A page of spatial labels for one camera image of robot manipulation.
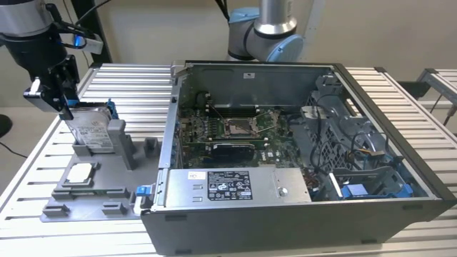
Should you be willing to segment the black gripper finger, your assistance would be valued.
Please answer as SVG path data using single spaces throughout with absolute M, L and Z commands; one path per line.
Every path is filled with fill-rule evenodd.
M 59 64 L 48 68 L 48 73 L 58 79 L 62 84 L 66 82 L 79 84 L 80 76 L 75 55 L 67 55 L 67 57 Z
M 68 101 L 75 99 L 75 80 L 71 77 L 43 77 L 40 80 L 40 110 L 59 113 L 63 120 L 74 120 Z

